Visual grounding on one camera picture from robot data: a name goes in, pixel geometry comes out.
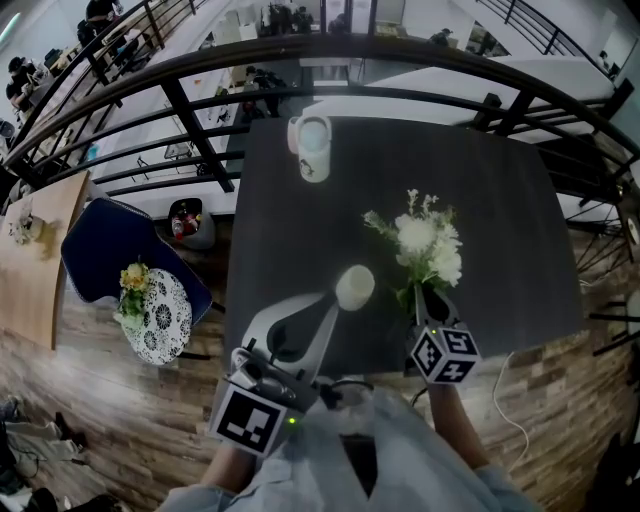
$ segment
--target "black shoe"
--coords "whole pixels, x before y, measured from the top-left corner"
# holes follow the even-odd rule
[[[58,512],[58,505],[51,491],[43,487],[31,495],[24,512]]]
[[[64,418],[62,417],[61,412],[56,413],[55,424],[60,429],[60,432],[62,432],[62,437],[60,438],[61,441],[66,441],[67,439],[71,439],[71,436],[73,436],[73,432],[69,428],[69,425],[67,425],[67,422],[64,421]]]

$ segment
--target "wooden floor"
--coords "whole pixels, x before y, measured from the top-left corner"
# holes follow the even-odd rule
[[[223,222],[218,227],[215,250],[205,256],[189,253],[187,259],[211,285],[215,300],[224,303],[232,225]],[[637,268],[627,265],[585,288],[585,310],[638,286]],[[73,505],[109,492],[133,510],[153,510],[172,487],[196,482],[215,451],[216,442],[203,431],[222,372],[223,318],[211,311],[188,346],[190,352],[212,355],[211,361],[178,359],[157,368],[132,353],[112,312],[109,301],[87,305],[68,289],[56,352],[2,334],[0,392],[23,397],[36,421],[61,411],[73,428],[87,435],[88,467],[42,463],[34,486],[47,486],[60,501],[68,496]],[[636,413],[637,397],[626,385],[630,348],[591,356],[619,326],[594,322],[588,327],[568,339],[515,354],[498,390],[505,413],[531,438],[527,455],[511,472],[513,479],[548,510],[582,508],[610,437],[619,431],[626,434]],[[524,438],[493,405],[492,390],[503,361],[485,360],[461,393],[494,461],[509,467]],[[398,375],[372,380],[406,396],[422,387],[420,379]],[[426,398],[418,407],[429,419]]]

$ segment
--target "white mug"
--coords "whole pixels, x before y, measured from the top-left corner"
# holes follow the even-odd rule
[[[336,297],[345,311],[357,311],[364,306],[376,286],[375,278],[364,265],[354,265],[338,280]]]
[[[289,120],[289,150],[298,155],[300,174],[319,183],[329,177],[331,164],[331,121],[324,116],[300,116]]]

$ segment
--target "white flower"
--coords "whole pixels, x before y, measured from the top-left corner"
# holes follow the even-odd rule
[[[431,261],[431,268],[438,273],[438,277],[451,286],[457,285],[462,277],[462,259],[458,254],[457,245],[460,245],[458,240],[438,240],[433,248]]]
[[[451,243],[454,246],[462,245],[462,242],[458,240],[458,231],[451,224],[444,224],[440,231],[438,231],[438,240]]]
[[[436,229],[432,222],[425,219],[402,219],[399,226],[398,242],[400,247],[409,254],[417,254],[429,249],[436,239]]]
[[[402,229],[411,220],[412,220],[411,217],[409,215],[407,215],[406,213],[404,215],[400,215],[400,217],[396,217],[396,227],[398,229]]]
[[[396,261],[398,262],[398,265],[400,265],[401,267],[408,267],[409,264],[411,263],[409,259],[409,255],[402,248],[400,248],[400,254],[396,255]]]

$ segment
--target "blue and white plate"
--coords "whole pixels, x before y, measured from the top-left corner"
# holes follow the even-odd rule
[[[182,353],[191,334],[191,304],[182,283],[166,270],[149,270],[144,293],[144,322],[123,327],[133,350],[146,362],[162,365]]]

